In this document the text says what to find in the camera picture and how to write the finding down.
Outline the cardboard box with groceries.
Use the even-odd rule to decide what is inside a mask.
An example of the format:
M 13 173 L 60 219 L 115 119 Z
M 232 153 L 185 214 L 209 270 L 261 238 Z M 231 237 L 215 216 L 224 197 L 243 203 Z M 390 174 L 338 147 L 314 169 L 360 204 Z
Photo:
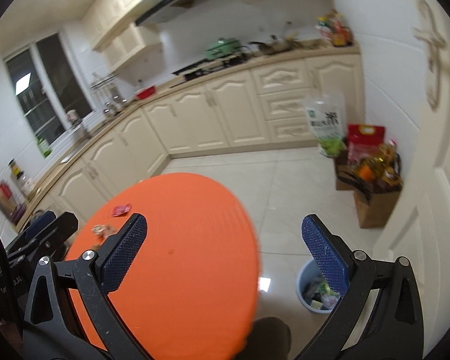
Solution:
M 347 164 L 348 152 L 343 150 L 333 159 L 335 189 L 352 191 L 360 228 L 383 228 L 391 216 L 401 194 L 401 180 L 392 184 L 377 177 L 366 181 Z

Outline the kitchen window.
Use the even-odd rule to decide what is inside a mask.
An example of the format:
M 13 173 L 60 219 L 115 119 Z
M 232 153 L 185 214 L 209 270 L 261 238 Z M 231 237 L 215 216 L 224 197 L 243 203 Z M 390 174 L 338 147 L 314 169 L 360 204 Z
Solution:
M 26 121 L 41 141 L 52 144 L 74 125 L 68 112 L 79 119 L 93 112 L 58 34 L 30 44 L 4 64 Z

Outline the condiment bottles group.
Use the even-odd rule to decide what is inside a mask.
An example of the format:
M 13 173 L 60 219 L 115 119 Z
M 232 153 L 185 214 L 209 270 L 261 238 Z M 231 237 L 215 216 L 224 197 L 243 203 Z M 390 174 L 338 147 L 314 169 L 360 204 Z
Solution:
M 348 22 L 337 10 L 331 10 L 318 18 L 316 29 L 333 47 L 351 47 L 354 44 Z

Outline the blue trash bin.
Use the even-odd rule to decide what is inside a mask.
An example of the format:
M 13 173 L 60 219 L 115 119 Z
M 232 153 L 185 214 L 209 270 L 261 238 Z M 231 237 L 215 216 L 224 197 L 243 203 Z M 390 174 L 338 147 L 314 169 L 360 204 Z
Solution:
M 317 314 L 330 314 L 341 295 L 333 291 L 314 259 L 308 261 L 297 276 L 296 293 L 306 309 Z

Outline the round orange table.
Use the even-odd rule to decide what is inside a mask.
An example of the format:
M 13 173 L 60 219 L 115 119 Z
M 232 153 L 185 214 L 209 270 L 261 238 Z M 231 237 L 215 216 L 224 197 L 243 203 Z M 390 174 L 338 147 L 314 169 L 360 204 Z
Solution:
M 155 359 L 232 359 L 257 307 L 260 258 L 239 199 L 203 175 L 170 173 L 113 197 L 82 227 L 69 259 L 99 244 L 97 225 L 119 229 L 118 206 L 142 214 L 148 234 L 109 298 Z

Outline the green dish soap bottle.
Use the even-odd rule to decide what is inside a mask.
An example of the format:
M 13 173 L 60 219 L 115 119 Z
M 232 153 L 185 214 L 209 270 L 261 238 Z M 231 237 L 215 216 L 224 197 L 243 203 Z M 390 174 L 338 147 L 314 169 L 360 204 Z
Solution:
M 44 138 L 41 137 L 41 136 L 38 136 L 38 137 L 37 137 L 37 145 L 38 145 L 38 147 L 39 147 L 39 149 L 40 149 L 41 154 L 42 154 L 45 158 L 47 158 L 47 157 L 49 157 L 49 155 L 51 155 L 51 153 L 52 153 L 52 148 L 51 148 L 49 142 L 48 142 L 46 139 L 44 139 Z

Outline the red-printed clear plastic bag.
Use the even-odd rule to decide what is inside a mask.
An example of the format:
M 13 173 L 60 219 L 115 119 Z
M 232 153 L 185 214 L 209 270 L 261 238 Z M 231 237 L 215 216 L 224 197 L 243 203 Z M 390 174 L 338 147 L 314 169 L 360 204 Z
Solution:
M 91 232 L 98 240 L 104 241 L 109 236 L 114 235 L 117 231 L 109 224 L 98 224 L 91 229 Z

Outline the cream cabinets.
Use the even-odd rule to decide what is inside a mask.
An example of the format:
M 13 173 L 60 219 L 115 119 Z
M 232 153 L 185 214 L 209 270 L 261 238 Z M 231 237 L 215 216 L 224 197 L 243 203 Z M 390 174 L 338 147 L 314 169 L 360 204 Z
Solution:
M 331 0 L 95 0 L 82 18 L 90 47 L 116 71 L 162 45 L 180 65 L 218 38 L 264 39 L 285 23 L 311 25 Z
M 344 96 L 348 121 L 365 116 L 358 46 L 298 50 L 167 88 L 133 102 L 40 182 L 26 210 L 72 211 L 85 223 L 111 197 L 159 174 L 173 158 L 314 146 L 302 103 Z

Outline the gas stove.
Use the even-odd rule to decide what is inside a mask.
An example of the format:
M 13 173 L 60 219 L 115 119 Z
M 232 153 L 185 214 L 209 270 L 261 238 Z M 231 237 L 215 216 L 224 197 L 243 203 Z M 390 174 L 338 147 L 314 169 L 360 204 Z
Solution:
M 178 69 L 173 72 L 173 75 L 181 77 L 183 82 L 187 82 L 227 68 L 233 68 L 247 62 L 248 60 L 249 55 L 243 52 L 228 55 L 223 58 L 217 58 L 215 60 L 202 59 L 196 63 L 188 65 L 187 67 Z

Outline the small red wrapper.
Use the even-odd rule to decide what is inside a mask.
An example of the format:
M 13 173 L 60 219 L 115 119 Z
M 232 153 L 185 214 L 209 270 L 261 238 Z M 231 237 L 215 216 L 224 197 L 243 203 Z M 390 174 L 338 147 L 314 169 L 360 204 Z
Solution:
M 131 204 L 117 205 L 113 208 L 110 215 L 112 217 L 121 217 L 128 215 L 130 211 L 131 211 Z

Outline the red plastic basin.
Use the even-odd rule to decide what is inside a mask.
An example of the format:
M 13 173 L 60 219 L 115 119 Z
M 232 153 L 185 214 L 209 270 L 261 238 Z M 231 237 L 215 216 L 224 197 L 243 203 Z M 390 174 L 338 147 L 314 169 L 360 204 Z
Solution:
M 142 88 L 136 93 L 136 98 L 139 100 L 145 100 L 156 94 L 157 89 L 155 85 L 149 86 L 148 88 Z

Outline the green electric hot pot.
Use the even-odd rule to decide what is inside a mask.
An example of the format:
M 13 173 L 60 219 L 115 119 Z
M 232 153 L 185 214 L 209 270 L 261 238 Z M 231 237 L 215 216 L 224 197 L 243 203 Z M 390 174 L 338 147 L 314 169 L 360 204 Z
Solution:
M 209 60 L 215 60 L 233 55 L 242 50 L 242 43 L 234 38 L 219 38 L 218 41 L 210 44 L 205 51 L 205 57 Z

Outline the red rice bag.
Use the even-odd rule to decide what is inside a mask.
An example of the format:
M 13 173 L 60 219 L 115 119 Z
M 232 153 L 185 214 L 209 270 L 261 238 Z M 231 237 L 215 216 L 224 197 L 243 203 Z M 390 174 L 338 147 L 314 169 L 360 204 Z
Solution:
M 373 155 L 384 142 L 386 128 L 369 124 L 349 124 L 347 130 L 348 157 L 350 166 Z

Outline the hanging utensil rack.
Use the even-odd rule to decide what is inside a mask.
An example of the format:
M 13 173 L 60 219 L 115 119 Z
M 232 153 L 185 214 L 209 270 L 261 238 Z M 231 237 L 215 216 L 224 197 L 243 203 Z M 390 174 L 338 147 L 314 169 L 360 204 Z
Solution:
M 103 113 L 106 118 L 111 119 L 118 116 L 129 106 L 129 101 L 122 96 L 116 81 L 118 74 L 108 74 L 100 76 L 94 72 L 90 89 L 95 97 L 103 103 Z

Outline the steel wok pan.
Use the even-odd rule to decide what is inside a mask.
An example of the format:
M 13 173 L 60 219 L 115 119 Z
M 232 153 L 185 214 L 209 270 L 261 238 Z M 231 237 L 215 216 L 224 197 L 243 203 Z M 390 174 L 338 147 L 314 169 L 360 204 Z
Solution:
M 291 50 L 305 49 L 314 45 L 314 39 L 300 40 L 298 32 L 292 32 L 292 22 L 287 21 L 284 24 L 279 36 L 270 35 L 270 41 L 250 41 L 249 45 L 257 47 L 262 55 L 276 55 Z

